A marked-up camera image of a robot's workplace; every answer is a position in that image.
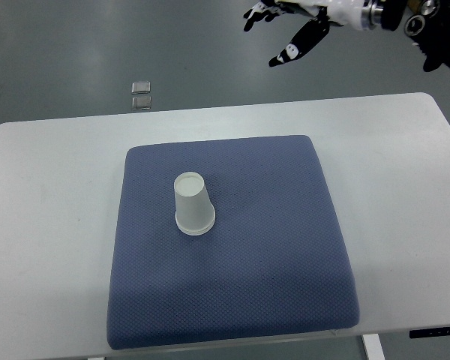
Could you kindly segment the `white robotic hand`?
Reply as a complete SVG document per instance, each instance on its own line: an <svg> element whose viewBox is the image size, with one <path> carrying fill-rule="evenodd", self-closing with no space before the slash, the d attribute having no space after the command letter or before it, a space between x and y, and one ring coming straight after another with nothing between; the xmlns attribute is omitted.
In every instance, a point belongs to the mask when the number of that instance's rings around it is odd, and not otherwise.
<svg viewBox="0 0 450 360"><path fill-rule="evenodd" d="M293 36L280 53L268 61L270 68L284 65L307 55L329 33L330 22L339 26L350 25L356 30L372 30L381 25L383 6L380 1L323 0L323 1L273 1L262 0L244 15L244 31L249 32L255 23L285 14L285 8L313 16Z"/></svg>

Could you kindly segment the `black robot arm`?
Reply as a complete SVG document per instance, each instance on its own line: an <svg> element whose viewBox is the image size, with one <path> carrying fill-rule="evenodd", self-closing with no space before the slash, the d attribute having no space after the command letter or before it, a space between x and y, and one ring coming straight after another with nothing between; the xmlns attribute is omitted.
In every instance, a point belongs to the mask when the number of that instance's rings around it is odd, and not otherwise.
<svg viewBox="0 0 450 360"><path fill-rule="evenodd" d="M412 16L404 34L424 54L423 71L441 65L450 68L450 1L258 1L244 13L244 30L255 23L271 22L284 14L301 14L309 20L268 65L273 68L299 60L329 33L332 26L351 26L358 31L380 27L395 31L406 9Z"/></svg>

